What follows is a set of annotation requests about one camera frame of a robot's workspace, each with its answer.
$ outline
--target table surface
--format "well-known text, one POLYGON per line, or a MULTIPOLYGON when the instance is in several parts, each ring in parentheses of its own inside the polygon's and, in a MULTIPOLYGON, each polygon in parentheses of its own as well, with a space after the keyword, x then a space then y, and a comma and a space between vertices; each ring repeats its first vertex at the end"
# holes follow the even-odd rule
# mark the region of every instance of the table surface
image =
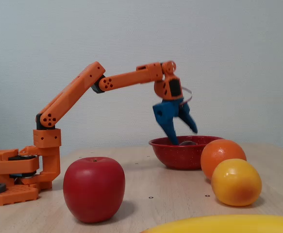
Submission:
POLYGON ((151 147, 79 150, 62 157, 62 173, 54 180, 52 191, 41 192, 36 201, 0 206, 0 233, 138 233, 194 216, 283 216, 283 149, 271 144, 241 146, 263 181, 261 196, 251 207, 220 204, 202 171, 167 169, 158 161, 151 147), (63 198, 63 177, 73 161, 91 156, 111 157, 121 163, 126 190, 124 201, 112 219, 87 225, 78 222, 67 209, 63 198))

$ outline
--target yellow banana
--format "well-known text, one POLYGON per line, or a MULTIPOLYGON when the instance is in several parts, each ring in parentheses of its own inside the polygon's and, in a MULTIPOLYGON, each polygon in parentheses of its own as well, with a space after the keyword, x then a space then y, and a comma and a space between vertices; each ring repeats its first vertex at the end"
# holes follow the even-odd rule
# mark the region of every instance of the yellow banana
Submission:
POLYGON ((217 215, 183 219, 142 233, 283 233, 283 216, 217 215))

